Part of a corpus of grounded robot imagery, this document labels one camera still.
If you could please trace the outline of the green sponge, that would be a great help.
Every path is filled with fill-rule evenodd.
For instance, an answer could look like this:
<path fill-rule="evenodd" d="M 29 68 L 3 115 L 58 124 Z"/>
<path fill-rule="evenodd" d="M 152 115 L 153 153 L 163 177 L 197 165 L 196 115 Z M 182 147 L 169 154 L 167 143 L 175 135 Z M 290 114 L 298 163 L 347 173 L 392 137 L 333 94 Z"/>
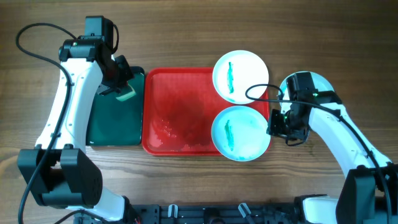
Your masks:
<path fill-rule="evenodd" d="M 126 101 L 133 96 L 136 96 L 136 91 L 130 84 L 127 84 L 121 88 L 121 91 L 117 94 L 116 99 L 118 101 Z"/>

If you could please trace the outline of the light blue plate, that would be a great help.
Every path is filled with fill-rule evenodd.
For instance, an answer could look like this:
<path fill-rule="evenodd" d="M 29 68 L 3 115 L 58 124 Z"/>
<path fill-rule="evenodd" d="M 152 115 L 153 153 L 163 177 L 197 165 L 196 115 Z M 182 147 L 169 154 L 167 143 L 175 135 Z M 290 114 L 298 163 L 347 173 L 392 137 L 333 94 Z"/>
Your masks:
<path fill-rule="evenodd" d="M 300 71 L 300 73 L 308 73 L 309 71 Z M 331 83 L 324 78 L 323 76 L 315 73 L 315 72 L 309 72 L 311 74 L 314 86 L 316 89 L 319 91 L 334 91 Z M 287 103 L 287 101 L 290 101 L 290 96 L 289 96 L 289 91 L 288 91 L 288 85 L 287 85 L 287 80 L 294 76 L 295 73 L 290 74 L 287 78 L 284 79 L 284 81 L 280 85 L 280 89 L 283 91 L 284 97 L 283 100 L 284 102 L 280 103 L 280 108 L 282 113 L 286 113 L 288 110 L 290 110 L 290 106 L 292 105 L 291 103 Z M 317 96 L 317 100 L 298 100 L 302 102 L 307 102 L 315 105 L 322 105 L 326 103 L 338 103 L 341 104 L 341 100 L 339 98 L 330 98 L 329 100 L 322 100 L 320 94 Z"/>
<path fill-rule="evenodd" d="M 268 122 L 247 106 L 231 106 L 220 112 L 211 126 L 216 149 L 226 158 L 248 162 L 262 156 L 270 145 Z"/>

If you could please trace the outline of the white plate with stain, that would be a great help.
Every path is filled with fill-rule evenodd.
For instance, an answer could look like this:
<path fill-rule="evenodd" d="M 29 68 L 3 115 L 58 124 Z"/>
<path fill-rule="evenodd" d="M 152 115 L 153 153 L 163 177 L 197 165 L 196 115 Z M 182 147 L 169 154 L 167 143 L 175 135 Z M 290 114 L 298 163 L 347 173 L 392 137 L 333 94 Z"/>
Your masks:
<path fill-rule="evenodd" d="M 264 61 L 247 50 L 234 50 L 216 62 L 212 74 L 213 86 L 224 100 L 237 105 L 252 103 L 246 97 L 261 97 L 267 90 L 269 71 Z"/>

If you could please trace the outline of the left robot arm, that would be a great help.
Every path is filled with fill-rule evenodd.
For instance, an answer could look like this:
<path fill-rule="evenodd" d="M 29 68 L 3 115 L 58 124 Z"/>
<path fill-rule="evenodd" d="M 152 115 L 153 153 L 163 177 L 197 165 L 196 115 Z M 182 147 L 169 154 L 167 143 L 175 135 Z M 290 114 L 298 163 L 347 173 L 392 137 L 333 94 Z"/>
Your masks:
<path fill-rule="evenodd" d="M 103 185 L 100 169 L 86 155 L 86 131 L 96 95 L 115 93 L 119 101 L 135 95 L 133 73 L 123 56 L 116 56 L 117 26 L 103 16 L 88 16 L 85 33 L 71 35 L 59 49 L 60 79 L 49 118 L 33 149 L 23 149 L 18 168 L 27 187 L 19 205 L 22 223 L 25 201 L 67 209 L 92 222 L 138 223 L 127 197 Z"/>

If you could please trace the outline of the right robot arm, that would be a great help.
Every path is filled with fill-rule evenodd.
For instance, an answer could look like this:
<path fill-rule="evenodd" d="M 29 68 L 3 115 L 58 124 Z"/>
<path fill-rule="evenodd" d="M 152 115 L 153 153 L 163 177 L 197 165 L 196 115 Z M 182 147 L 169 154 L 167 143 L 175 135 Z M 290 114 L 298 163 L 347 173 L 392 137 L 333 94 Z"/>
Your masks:
<path fill-rule="evenodd" d="M 331 84 L 313 72 L 289 75 L 280 86 L 281 109 L 267 132 L 288 146 L 318 134 L 338 162 L 345 182 L 338 198 L 297 197 L 303 223 L 397 223 L 397 164 L 379 152 L 352 122 Z"/>

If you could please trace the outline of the dark green tray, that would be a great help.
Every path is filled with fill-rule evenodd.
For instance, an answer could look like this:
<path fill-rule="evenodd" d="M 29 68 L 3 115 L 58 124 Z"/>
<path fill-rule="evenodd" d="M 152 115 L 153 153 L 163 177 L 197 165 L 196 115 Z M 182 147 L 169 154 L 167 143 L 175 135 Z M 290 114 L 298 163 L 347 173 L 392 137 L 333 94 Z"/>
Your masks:
<path fill-rule="evenodd" d="M 86 132 L 87 146 L 135 146 L 141 143 L 145 71 L 131 67 L 134 77 L 127 83 L 136 96 L 118 101 L 118 93 L 95 95 Z"/>

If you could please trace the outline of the red plastic tray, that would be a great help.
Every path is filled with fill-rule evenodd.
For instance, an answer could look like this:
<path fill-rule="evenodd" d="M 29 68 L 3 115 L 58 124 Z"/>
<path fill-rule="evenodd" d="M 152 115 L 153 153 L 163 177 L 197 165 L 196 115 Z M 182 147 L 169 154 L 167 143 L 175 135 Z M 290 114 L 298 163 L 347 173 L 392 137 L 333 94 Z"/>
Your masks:
<path fill-rule="evenodd" d="M 142 146 L 154 156 L 220 156 L 211 126 L 232 104 L 216 92 L 211 67 L 163 67 L 146 77 Z"/>

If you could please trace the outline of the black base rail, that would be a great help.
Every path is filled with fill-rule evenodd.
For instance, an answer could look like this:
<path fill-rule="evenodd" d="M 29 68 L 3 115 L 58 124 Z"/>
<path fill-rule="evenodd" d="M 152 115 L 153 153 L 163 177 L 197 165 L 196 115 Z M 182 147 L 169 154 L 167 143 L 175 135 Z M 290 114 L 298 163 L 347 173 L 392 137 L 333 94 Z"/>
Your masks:
<path fill-rule="evenodd" d="M 253 205 L 215 205 L 226 223 L 287 224 L 300 223 L 299 210 L 293 203 L 268 203 Z M 203 224 L 205 210 L 199 205 L 134 205 L 132 214 L 119 223 L 141 224 Z"/>

